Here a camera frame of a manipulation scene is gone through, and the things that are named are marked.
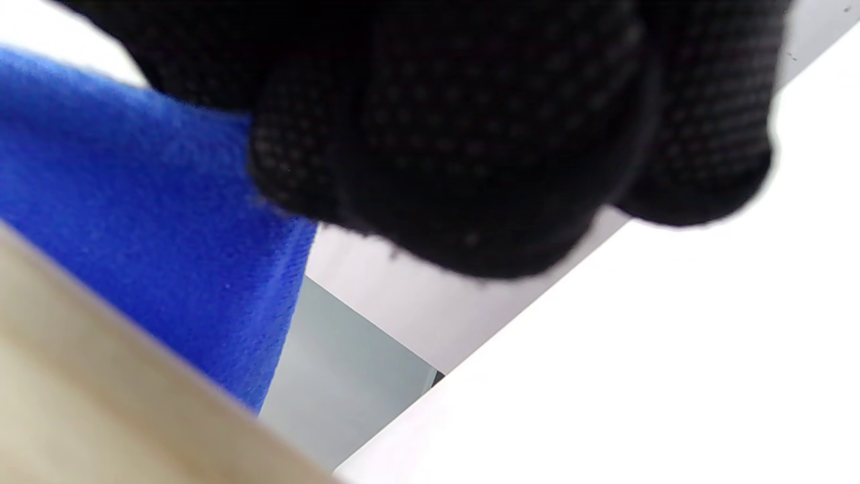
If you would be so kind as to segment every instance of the glove finger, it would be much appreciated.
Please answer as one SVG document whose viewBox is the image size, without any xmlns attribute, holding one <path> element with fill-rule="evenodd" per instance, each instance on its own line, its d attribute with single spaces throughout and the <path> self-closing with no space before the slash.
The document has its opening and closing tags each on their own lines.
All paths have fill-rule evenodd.
<svg viewBox="0 0 860 484">
<path fill-rule="evenodd" d="M 659 106 L 638 14 L 625 0 L 380 12 L 359 125 L 340 143 L 360 156 L 330 167 L 344 209 L 458 272 L 546 270 L 643 159 Z"/>
<path fill-rule="evenodd" d="M 330 166 L 343 161 L 335 143 L 351 122 L 360 73 L 370 62 L 369 22 L 359 14 L 309 22 L 316 33 L 285 49 L 261 92 L 249 171 L 259 191 L 279 207 L 356 228 L 342 213 Z"/>
<path fill-rule="evenodd" d="M 788 3 L 643 2 L 666 71 L 663 121 L 621 209 L 686 226 L 756 194 L 771 165 L 768 114 Z"/>
</svg>

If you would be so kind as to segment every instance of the blue cloth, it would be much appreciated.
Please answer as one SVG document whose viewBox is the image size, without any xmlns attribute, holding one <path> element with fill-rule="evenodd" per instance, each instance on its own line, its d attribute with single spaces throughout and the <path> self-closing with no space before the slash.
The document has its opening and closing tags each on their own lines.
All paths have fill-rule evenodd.
<svg viewBox="0 0 860 484">
<path fill-rule="evenodd" d="M 0 218 L 259 411 L 316 225 L 259 200 L 248 132 L 0 49 Z"/>
</svg>

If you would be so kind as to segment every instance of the gray surface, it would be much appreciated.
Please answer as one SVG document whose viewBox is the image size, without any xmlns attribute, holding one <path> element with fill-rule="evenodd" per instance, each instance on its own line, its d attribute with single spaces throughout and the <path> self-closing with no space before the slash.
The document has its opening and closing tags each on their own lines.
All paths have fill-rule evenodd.
<svg viewBox="0 0 860 484">
<path fill-rule="evenodd" d="M 261 420 L 334 470 L 435 376 L 435 368 L 305 278 Z"/>
</svg>

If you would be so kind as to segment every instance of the gloved hand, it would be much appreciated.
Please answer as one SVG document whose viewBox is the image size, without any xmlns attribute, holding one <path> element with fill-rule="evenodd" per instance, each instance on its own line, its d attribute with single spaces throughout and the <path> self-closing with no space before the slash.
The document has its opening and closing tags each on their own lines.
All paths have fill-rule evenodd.
<svg viewBox="0 0 860 484">
<path fill-rule="evenodd" d="M 604 205 L 733 213 L 771 162 L 789 0 L 65 0 L 151 84 L 254 116 L 281 208 L 467 275 L 529 276 Z"/>
</svg>

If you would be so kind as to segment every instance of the textured glove fabric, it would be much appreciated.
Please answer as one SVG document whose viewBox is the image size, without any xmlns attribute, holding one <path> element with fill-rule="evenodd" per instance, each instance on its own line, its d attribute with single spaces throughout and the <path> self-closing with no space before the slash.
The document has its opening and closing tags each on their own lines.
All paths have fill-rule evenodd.
<svg viewBox="0 0 860 484">
<path fill-rule="evenodd" d="M 596 212 L 715 220 L 771 162 L 789 0 L 65 1 L 153 86 L 249 111 L 286 211 L 529 276 Z"/>
</svg>

